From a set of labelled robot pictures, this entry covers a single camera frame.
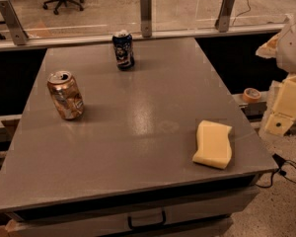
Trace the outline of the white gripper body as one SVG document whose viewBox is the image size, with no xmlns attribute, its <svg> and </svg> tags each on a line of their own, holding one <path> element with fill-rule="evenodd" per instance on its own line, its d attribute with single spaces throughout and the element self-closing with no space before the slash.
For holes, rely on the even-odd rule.
<svg viewBox="0 0 296 237">
<path fill-rule="evenodd" d="M 272 110 L 277 115 L 296 119 L 296 74 L 289 74 L 282 81 Z"/>
</svg>

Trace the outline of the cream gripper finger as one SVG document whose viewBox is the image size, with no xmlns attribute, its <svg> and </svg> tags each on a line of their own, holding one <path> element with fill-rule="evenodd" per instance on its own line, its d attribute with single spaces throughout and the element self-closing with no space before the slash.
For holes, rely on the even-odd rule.
<svg viewBox="0 0 296 237">
<path fill-rule="evenodd" d="M 275 58 L 278 38 L 279 34 L 276 34 L 272 38 L 270 38 L 267 42 L 265 42 L 257 49 L 256 55 L 266 59 Z"/>
<path fill-rule="evenodd" d="M 264 128 L 270 134 L 283 136 L 293 123 L 294 119 L 289 116 L 271 113 Z"/>
</svg>

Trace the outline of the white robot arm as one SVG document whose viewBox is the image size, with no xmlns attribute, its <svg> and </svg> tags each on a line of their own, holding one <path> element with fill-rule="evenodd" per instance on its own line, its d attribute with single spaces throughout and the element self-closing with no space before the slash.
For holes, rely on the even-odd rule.
<svg viewBox="0 0 296 237">
<path fill-rule="evenodd" d="M 257 49 L 256 55 L 275 58 L 277 67 L 288 73 L 280 83 L 265 124 L 267 132 L 284 135 L 296 120 L 296 13 L 277 35 Z"/>
</svg>

